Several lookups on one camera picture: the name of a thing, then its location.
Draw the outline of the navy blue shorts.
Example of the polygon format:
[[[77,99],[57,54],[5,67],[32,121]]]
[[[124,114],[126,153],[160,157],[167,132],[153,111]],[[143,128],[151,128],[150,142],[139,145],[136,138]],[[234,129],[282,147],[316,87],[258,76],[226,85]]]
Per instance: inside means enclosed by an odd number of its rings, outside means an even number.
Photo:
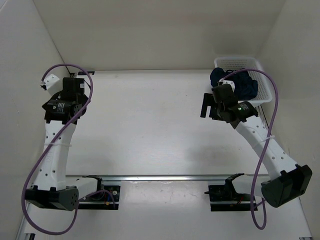
[[[214,68],[210,74],[211,86],[217,87],[218,81],[232,72],[232,70],[224,71],[220,67]],[[258,82],[250,77],[248,71],[236,73],[231,77],[226,78],[226,80],[234,82],[234,94],[240,101],[252,100],[258,94]]]

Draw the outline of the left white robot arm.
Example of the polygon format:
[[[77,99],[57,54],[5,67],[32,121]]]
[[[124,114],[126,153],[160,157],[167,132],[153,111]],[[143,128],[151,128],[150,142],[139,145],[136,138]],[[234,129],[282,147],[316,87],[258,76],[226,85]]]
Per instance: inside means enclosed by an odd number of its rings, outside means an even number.
[[[36,167],[36,178],[26,186],[22,199],[41,209],[73,211],[83,189],[93,200],[100,200],[105,188],[97,178],[67,185],[66,167],[71,139],[78,120],[86,113],[85,79],[51,74],[42,88],[50,99],[42,105],[45,111],[44,157]]]

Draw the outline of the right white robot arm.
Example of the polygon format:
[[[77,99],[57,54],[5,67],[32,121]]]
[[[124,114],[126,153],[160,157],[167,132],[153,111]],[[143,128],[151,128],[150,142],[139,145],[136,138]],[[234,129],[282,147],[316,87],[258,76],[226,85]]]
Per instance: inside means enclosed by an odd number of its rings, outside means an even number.
[[[203,95],[200,117],[230,124],[252,147],[269,177],[261,180],[257,174],[236,173],[225,180],[219,197],[236,200],[254,192],[278,208],[306,192],[313,174],[311,168],[306,164],[300,166],[284,152],[264,127],[253,105],[249,101],[238,102],[230,85],[218,85]]]

